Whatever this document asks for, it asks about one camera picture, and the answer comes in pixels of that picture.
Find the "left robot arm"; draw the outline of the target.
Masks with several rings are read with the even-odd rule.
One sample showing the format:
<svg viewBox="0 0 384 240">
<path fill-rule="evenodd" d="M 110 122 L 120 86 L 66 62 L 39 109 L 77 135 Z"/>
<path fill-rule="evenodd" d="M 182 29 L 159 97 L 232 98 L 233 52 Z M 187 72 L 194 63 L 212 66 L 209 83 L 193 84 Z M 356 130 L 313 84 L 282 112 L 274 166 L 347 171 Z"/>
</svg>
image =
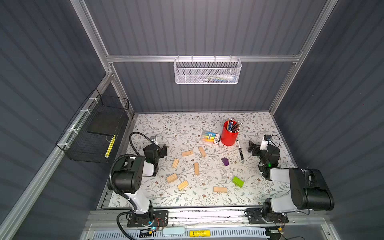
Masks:
<svg viewBox="0 0 384 240">
<path fill-rule="evenodd" d="M 143 156 L 125 154 L 119 156 L 109 172 L 107 187 L 126 199 L 137 215 L 153 215 L 153 204 L 141 189 L 143 177 L 155 177 L 159 160 L 168 155 L 167 146 L 148 145 Z"/>
</svg>

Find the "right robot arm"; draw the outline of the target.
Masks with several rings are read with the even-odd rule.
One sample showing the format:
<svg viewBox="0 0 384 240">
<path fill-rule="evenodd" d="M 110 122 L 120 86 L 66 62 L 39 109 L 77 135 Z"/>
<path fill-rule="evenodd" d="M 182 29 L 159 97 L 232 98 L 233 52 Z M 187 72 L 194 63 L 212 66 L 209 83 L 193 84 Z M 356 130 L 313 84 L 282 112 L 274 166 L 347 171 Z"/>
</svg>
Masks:
<svg viewBox="0 0 384 240">
<path fill-rule="evenodd" d="M 264 222 L 287 223 L 288 213 L 308 210 L 309 214 L 311 210 L 334 209 L 335 200 L 319 170 L 280 168 L 280 149 L 267 140 L 260 145 L 249 141 L 247 151 L 259 158 L 259 171 L 267 181 L 289 184 L 290 187 L 289 194 L 264 201 L 259 213 L 259 218 Z"/>
</svg>

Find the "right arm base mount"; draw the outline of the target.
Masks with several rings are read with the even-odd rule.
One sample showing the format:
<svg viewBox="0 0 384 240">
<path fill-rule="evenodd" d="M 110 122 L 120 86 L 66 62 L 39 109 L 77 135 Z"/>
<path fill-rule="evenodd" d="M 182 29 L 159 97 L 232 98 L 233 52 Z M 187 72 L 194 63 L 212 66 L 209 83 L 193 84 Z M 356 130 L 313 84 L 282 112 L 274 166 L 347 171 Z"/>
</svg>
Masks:
<svg viewBox="0 0 384 240">
<path fill-rule="evenodd" d="M 267 212 L 263 208 L 248 208 L 244 211 L 250 224 L 287 224 L 288 216 L 282 213 Z"/>
</svg>

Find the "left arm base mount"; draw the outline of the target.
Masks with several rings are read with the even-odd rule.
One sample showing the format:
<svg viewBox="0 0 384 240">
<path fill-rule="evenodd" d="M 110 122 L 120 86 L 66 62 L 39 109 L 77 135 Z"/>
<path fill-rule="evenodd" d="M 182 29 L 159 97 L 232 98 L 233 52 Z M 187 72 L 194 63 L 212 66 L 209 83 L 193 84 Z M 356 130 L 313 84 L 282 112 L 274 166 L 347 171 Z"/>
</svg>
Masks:
<svg viewBox="0 0 384 240">
<path fill-rule="evenodd" d="M 130 214 L 128 216 L 127 227 L 166 227 L 168 225 L 168 217 L 168 211 L 149 211 L 146 214 Z"/>
</svg>

